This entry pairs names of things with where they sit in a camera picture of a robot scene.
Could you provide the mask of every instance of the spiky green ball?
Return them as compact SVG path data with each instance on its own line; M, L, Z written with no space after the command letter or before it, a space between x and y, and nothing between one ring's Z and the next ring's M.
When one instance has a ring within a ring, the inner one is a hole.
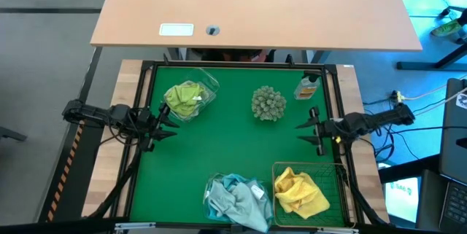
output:
M260 120L277 121L284 116L287 101L280 92L274 92L269 86L263 86L253 93L251 109Z

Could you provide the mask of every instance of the wooden board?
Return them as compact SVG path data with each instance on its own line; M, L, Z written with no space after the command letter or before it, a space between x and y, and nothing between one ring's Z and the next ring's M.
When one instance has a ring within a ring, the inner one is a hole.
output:
M161 36L191 23L192 36ZM207 27L220 28L217 36ZM105 0L95 46L421 50L402 0Z
M124 60L122 62L111 104L133 104L141 64L142 61ZM337 71L345 113L363 113L360 90L358 88L357 77L353 66L337 66ZM150 71L147 72L146 79L149 79L149 74ZM332 93L334 89L332 87L332 81L328 83L330 84L333 113L337 113L335 104L336 99L333 95L334 93ZM144 97L147 94L147 85L148 84L146 82L142 92L142 102L144 102ZM102 138L106 139L109 136L110 133L106 130ZM94 165L88 195L82 211L83 216L87 216L94 212L114 187L122 153L123 145L116 141L110 141L101 146L97 155L96 164ZM386 222L389 222L373 149L364 141L356 141L352 145L352 153L360 191L378 215ZM125 199L126 188L123 190L123 194L120 199L120 205L117 211L117 215L119 216L123 215Z

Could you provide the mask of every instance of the yellow cloth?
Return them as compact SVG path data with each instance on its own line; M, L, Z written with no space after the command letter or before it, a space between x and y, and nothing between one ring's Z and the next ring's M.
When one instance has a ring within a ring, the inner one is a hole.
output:
M188 84L187 82L181 85L175 85L170 88L166 96L166 103L170 110L188 116L195 111L196 104L199 102L198 97L204 91L197 83Z
M303 172L295 175L292 168L286 168L284 173L277 177L274 190L285 212L294 211L304 219L323 212L330 206L312 178Z

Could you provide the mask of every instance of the green shoe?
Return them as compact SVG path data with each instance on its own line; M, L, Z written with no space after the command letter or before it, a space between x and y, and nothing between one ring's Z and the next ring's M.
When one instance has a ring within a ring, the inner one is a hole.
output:
M457 33L461 28L462 26L458 23L458 20L456 19L445 23L442 26L436 27L431 31L431 34L433 34L434 36L443 37L453 33Z

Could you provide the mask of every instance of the gray carpet floor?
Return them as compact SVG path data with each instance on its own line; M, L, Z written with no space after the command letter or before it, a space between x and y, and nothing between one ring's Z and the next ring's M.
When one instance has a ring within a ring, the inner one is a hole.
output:
M328 63L355 65L364 101L386 98L392 90L412 97L444 85L462 73L397 71L397 61L434 62L458 46L429 31L442 21L421 11L445 8L445 0L404 0L423 52L333 52ZM0 0L0 7L101 7L104 0ZM98 15L0 15L0 125L24 133L27 141L0 143L0 225L32 222L57 157L66 123L61 111L76 97L93 48L89 45ZM105 48L91 88L89 103L109 106L122 59L161 59L160 48ZM285 58L295 51L280 51ZM371 81L377 79L377 88ZM445 90L408 102L413 109L444 97ZM382 111L384 104L371 106ZM443 107L417 118L414 127L440 125ZM405 135L418 157L439 152L441 131ZM382 139L372 137L380 146ZM391 163L413 160L401 138Z

